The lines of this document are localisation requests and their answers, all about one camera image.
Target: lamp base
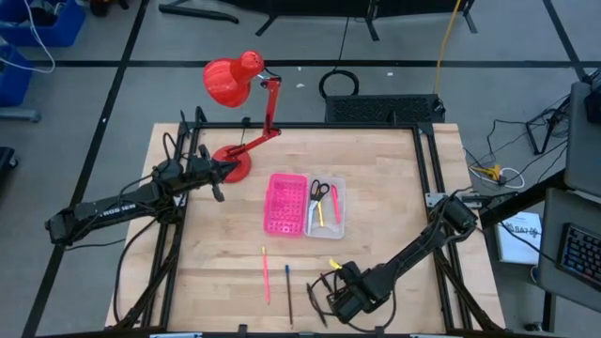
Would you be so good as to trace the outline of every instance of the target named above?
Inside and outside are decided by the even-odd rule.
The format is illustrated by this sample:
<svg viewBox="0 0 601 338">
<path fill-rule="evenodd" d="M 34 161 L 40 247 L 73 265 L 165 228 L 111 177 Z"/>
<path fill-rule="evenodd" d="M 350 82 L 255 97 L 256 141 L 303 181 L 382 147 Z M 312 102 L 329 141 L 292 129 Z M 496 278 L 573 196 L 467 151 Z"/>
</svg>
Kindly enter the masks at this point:
<svg viewBox="0 0 601 338">
<path fill-rule="evenodd" d="M 251 156 L 247 152 L 243 152 L 237 157 L 227 156 L 227 150 L 234 146 L 222 146 L 213 154 L 213 159 L 217 161 L 236 161 L 238 165 L 224 180 L 223 183 L 236 183 L 242 181 L 251 171 Z"/>
</svg>

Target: notebook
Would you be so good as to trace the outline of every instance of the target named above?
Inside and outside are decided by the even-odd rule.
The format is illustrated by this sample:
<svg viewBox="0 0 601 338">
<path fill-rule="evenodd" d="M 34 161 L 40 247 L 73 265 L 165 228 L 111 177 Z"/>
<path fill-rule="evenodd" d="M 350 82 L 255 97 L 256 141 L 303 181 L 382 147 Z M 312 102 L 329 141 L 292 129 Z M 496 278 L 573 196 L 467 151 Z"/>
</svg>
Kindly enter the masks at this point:
<svg viewBox="0 0 601 338">
<path fill-rule="evenodd" d="M 508 218 L 503 223 L 518 237 L 525 239 L 535 248 L 541 247 L 540 216 L 531 212 L 518 212 L 516 216 Z M 495 226 L 497 233 L 497 246 L 499 247 L 499 260 L 503 263 L 538 264 L 538 252 L 514 238 L 500 224 Z"/>
</svg>

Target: wooden tabletop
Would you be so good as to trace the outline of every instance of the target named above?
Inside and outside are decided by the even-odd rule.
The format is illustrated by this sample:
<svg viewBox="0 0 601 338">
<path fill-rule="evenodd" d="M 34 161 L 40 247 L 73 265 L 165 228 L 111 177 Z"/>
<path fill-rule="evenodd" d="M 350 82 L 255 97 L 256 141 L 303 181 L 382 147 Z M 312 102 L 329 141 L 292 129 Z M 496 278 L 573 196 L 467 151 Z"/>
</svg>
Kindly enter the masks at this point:
<svg viewBox="0 0 601 338">
<path fill-rule="evenodd" d="M 177 134 L 177 124 L 154 127 L 143 175 L 164 160 L 162 134 Z M 440 165 L 447 192 L 470 185 L 457 125 L 435 125 Z M 252 140 L 261 130 L 247 130 Z M 209 151 L 239 143 L 241 130 L 203 130 L 200 143 Z M 423 141 L 430 186 L 435 187 Z M 253 168 L 241 182 L 222 186 L 225 202 L 217 203 L 209 188 L 190 194 L 169 330 L 353 332 L 334 317 L 325 328 L 309 303 L 306 283 L 331 270 L 330 257 L 354 260 L 360 269 L 384 263 L 419 236 L 425 210 L 411 131 L 283 130 L 281 136 L 253 149 Z M 263 232 L 263 205 L 270 175 L 296 173 L 342 177 L 347 185 L 346 233 L 340 240 L 277 238 Z M 131 222 L 128 240 L 149 219 Z M 132 245 L 123 263 L 119 313 L 123 316 L 145 289 L 155 250 L 158 225 Z M 264 299 L 261 246 L 269 256 L 271 304 Z M 465 285 L 500 326 L 504 320 L 485 240 L 474 232 L 457 245 Z M 288 322 L 285 265 L 291 270 L 294 328 Z M 455 326 L 461 321 L 456 295 L 449 285 Z M 316 293 L 327 310 L 325 288 Z M 433 258 L 427 257 L 396 284 L 397 312 L 386 330 L 445 332 Z M 158 292 L 152 323 L 158 323 L 163 291 Z M 389 318 L 388 301 L 353 324 L 372 329 Z M 109 309 L 107 325 L 113 324 Z"/>
</svg>

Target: scissor handle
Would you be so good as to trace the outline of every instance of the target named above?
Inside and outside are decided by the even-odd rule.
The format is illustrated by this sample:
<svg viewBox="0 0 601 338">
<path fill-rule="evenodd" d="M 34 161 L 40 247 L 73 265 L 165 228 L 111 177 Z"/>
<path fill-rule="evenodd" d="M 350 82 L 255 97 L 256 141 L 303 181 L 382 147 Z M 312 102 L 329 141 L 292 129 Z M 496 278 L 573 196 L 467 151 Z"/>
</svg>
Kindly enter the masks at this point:
<svg viewBox="0 0 601 338">
<path fill-rule="evenodd" d="M 314 179 L 311 183 L 311 199 L 320 201 L 328 192 L 330 192 L 330 184 L 321 184 L 318 179 Z"/>
</svg>

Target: lamp arm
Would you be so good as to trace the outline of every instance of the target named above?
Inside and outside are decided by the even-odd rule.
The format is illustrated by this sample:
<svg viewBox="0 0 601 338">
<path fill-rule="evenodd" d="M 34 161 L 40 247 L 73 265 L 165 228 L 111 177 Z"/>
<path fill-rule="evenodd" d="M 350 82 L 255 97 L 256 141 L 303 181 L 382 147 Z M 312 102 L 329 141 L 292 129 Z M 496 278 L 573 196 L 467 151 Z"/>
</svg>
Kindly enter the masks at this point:
<svg viewBox="0 0 601 338">
<path fill-rule="evenodd" d="M 240 146 L 234 146 L 227 150 L 227 157 L 235 158 L 238 155 L 248 152 L 256 146 L 260 146 L 263 143 L 267 142 L 269 139 L 272 139 L 275 136 L 278 136 L 282 133 L 278 128 L 273 127 L 273 118 L 275 117 L 275 105 L 278 100 L 278 93 L 280 91 L 280 83 L 282 79 L 279 77 L 271 77 L 263 82 L 261 82 L 261 86 L 267 88 L 270 92 L 270 96 L 268 98 L 267 103 L 267 112 L 265 113 L 265 123 L 263 124 L 263 134 L 248 144 L 242 144 Z"/>
</svg>

